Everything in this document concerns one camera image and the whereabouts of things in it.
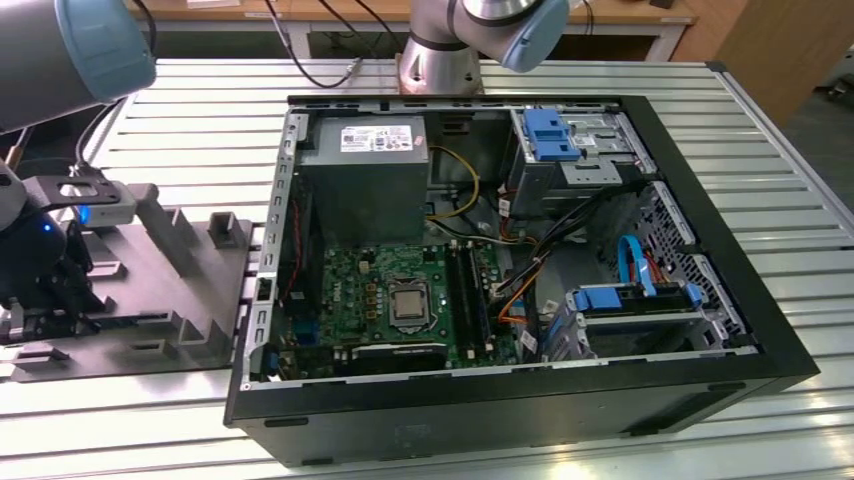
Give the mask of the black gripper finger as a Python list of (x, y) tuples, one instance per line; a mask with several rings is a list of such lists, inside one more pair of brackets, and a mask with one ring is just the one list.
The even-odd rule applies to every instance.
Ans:
[(16, 298), (2, 304), (2, 344), (95, 335), (102, 326), (85, 314), (45, 308), (26, 308)]

